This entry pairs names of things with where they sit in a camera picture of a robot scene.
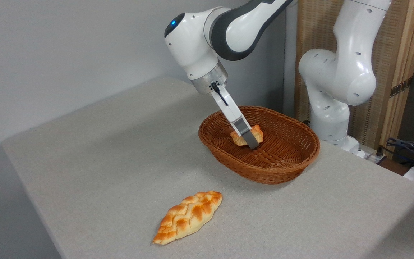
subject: bread roll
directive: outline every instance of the bread roll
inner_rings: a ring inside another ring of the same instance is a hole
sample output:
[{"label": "bread roll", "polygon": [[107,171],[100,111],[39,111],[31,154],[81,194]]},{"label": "bread roll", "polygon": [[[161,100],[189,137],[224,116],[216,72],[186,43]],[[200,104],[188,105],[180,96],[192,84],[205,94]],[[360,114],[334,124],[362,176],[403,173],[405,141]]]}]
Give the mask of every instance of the bread roll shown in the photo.
[{"label": "bread roll", "polygon": [[165,245],[198,231],[213,216],[223,196],[219,192],[199,192],[172,207],[162,219],[153,243]]},{"label": "bread roll", "polygon": [[[260,130],[260,126],[257,124],[252,127],[250,130],[255,139],[258,143],[263,142],[263,131]],[[239,137],[239,134],[236,133],[236,131],[231,132],[230,136],[233,138],[234,144],[237,146],[246,146],[247,142],[244,140],[243,137]]]}]

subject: brown wicker basket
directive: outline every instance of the brown wicker basket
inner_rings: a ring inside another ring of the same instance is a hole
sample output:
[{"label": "brown wicker basket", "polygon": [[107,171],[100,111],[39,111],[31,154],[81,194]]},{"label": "brown wicker basket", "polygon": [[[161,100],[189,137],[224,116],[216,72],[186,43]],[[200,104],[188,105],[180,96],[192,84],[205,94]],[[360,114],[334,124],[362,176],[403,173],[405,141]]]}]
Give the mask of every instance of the brown wicker basket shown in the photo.
[{"label": "brown wicker basket", "polygon": [[254,150],[233,143],[233,128],[221,111],[199,127],[202,143],[229,169],[255,182],[278,184],[295,179],[316,159],[319,138],[304,123],[263,107],[239,108],[250,125],[263,131],[263,142]]}]

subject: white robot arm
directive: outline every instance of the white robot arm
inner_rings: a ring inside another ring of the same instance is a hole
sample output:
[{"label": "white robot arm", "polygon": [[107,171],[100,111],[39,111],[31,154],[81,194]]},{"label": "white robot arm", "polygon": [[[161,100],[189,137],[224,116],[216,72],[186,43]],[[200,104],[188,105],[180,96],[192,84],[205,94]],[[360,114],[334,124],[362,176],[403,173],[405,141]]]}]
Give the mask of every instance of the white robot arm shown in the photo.
[{"label": "white robot arm", "polygon": [[391,0],[345,0],[335,23],[337,51],[312,49],[299,61],[311,104],[311,128],[321,140],[363,156],[347,136],[348,105],[360,105],[375,91],[372,48]]},{"label": "white robot arm", "polygon": [[263,31],[292,0],[251,0],[235,9],[217,7],[182,13],[169,23],[166,44],[201,94],[211,94],[239,136],[252,149],[258,142],[226,87],[228,73],[218,60],[240,60],[254,49]]}]

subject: bread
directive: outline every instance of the bread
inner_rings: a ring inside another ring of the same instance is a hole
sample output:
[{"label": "bread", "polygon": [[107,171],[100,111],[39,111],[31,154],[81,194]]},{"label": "bread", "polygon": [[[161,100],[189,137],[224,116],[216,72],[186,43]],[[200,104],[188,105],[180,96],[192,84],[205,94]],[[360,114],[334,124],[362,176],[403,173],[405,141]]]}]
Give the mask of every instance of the bread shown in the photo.
[{"label": "bread", "polygon": [[219,192],[199,192],[172,207],[162,219],[153,243],[165,245],[198,231],[213,216],[223,196]]},{"label": "bread", "polygon": [[[260,126],[257,124],[252,127],[250,130],[255,139],[258,143],[263,142],[263,131],[260,130]],[[234,144],[237,146],[246,146],[247,142],[245,142],[243,137],[240,137],[239,134],[237,134],[236,131],[231,132],[230,136],[233,138]]]}]

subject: basket rim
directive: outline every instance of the basket rim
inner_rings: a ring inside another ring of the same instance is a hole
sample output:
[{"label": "basket rim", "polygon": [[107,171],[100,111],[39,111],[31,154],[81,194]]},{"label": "basket rim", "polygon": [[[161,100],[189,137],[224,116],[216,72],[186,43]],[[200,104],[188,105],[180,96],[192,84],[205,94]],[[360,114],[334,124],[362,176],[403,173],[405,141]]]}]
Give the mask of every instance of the basket rim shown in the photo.
[{"label": "basket rim", "polygon": [[274,115],[277,115],[277,116],[280,116],[280,117],[283,116],[284,119],[286,119],[287,121],[289,121],[293,125],[304,129],[304,131],[306,131],[312,137],[312,139],[314,140],[314,142],[316,144],[315,149],[313,149],[311,154],[309,154],[309,157],[306,158],[305,160],[301,161],[298,164],[289,165],[289,166],[276,166],[276,167],[272,167],[272,168],[266,168],[266,167],[260,167],[260,166],[244,163],[243,161],[237,159],[235,156],[232,156],[232,155],[228,154],[227,152],[223,151],[223,149],[219,149],[217,146],[215,146],[212,143],[208,142],[206,140],[206,138],[201,136],[201,134],[203,134],[202,125],[204,125],[204,123],[208,123],[210,120],[212,120],[214,117],[218,116],[219,114],[223,115],[221,110],[218,110],[215,113],[212,113],[211,115],[209,115],[207,118],[205,118],[202,121],[202,123],[199,127],[199,132],[198,132],[198,135],[199,135],[199,138],[200,138],[201,142],[204,145],[206,145],[209,149],[214,149],[215,151],[224,154],[229,159],[233,159],[236,162],[242,163],[242,166],[248,167],[249,169],[268,169],[268,170],[279,169],[279,170],[286,170],[286,171],[297,171],[297,170],[306,168],[309,164],[312,164],[312,162],[314,162],[314,160],[316,160],[316,158],[318,157],[318,155],[320,153],[320,140],[319,140],[319,137],[317,137],[315,132],[312,131],[311,128],[309,128],[306,124],[302,123],[301,121],[299,121],[297,119],[286,116],[282,113],[278,113],[275,110],[271,110],[269,108],[265,108],[265,107],[261,107],[261,106],[240,105],[239,108],[240,108],[240,110],[242,110],[242,109],[259,109],[259,110],[263,110],[264,112],[273,113]]}]

